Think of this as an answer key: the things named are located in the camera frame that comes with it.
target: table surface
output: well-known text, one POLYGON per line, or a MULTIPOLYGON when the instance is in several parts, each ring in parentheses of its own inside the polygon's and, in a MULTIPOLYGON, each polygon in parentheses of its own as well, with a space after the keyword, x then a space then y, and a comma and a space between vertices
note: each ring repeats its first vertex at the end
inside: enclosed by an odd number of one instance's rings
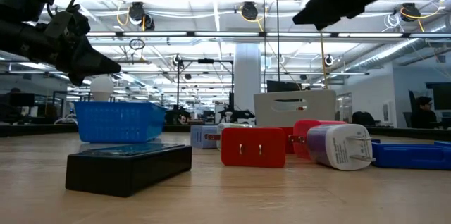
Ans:
MULTIPOLYGON (((189 144, 187 133, 163 142, 189 144)), ((0 139, 0 223, 450 223, 451 173, 353 172, 287 157, 285 168, 223 166, 193 149, 192 170, 118 198, 68 191, 77 134, 0 139)))

